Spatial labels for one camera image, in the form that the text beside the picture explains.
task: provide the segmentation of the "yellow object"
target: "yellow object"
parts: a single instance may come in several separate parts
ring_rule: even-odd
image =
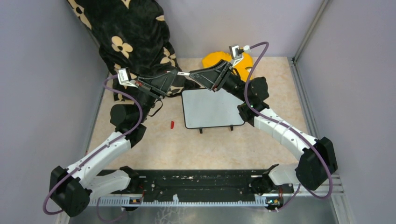
[[[253,66],[253,58],[245,52],[242,55],[243,59],[234,68],[238,71],[240,79],[246,82]],[[202,59],[202,66],[209,68],[217,64],[221,59],[230,62],[231,55],[222,51],[210,53]]]

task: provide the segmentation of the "fabric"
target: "fabric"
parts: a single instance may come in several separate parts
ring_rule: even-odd
[[[125,67],[132,77],[180,70],[163,9],[154,0],[67,1],[100,43],[99,54],[113,75]],[[168,95],[180,93],[185,81],[185,77],[177,76]],[[138,92],[118,82],[113,88],[132,96]],[[114,100],[122,99],[123,96],[114,95]]]
[[[253,58],[245,52],[242,55],[243,59],[234,68],[238,71],[240,79],[246,82],[253,66]],[[210,53],[202,59],[202,66],[204,69],[209,68],[217,64],[221,59],[230,62],[231,55],[222,51]]]

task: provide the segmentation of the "yellow cloth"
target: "yellow cloth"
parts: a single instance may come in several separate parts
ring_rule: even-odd
[[[240,75],[240,79],[246,82],[249,72],[253,66],[253,58],[245,52],[242,53],[242,55],[243,59],[235,66],[235,68]],[[202,59],[202,66],[204,68],[209,68],[217,64],[221,59],[230,62],[231,55],[222,51],[210,53]]]

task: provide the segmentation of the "beige tabletop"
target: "beige tabletop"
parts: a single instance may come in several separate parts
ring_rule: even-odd
[[[202,68],[200,58],[179,58],[178,62],[184,71]],[[265,57],[253,75],[267,79],[269,98],[265,102],[280,117],[306,132],[287,58]],[[89,151],[114,131],[109,120],[110,109],[116,103],[120,102],[114,102],[112,93],[105,91]],[[171,121],[175,122],[173,129],[170,128]],[[229,127],[207,128],[203,134],[198,129],[186,129],[181,97],[165,98],[163,108],[143,124],[147,127],[143,139],[107,168],[260,169],[297,161],[276,140],[247,123],[235,127],[232,132]]]

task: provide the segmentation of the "black blanket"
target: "black blanket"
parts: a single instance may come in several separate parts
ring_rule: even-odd
[[[155,76],[177,68],[175,50],[163,9],[154,0],[67,0],[77,17],[99,41],[99,54],[109,71],[128,67],[132,77]],[[175,79],[168,95],[194,88],[184,77]],[[114,82],[113,88],[137,94],[137,89]],[[114,100],[123,96],[114,95]]]

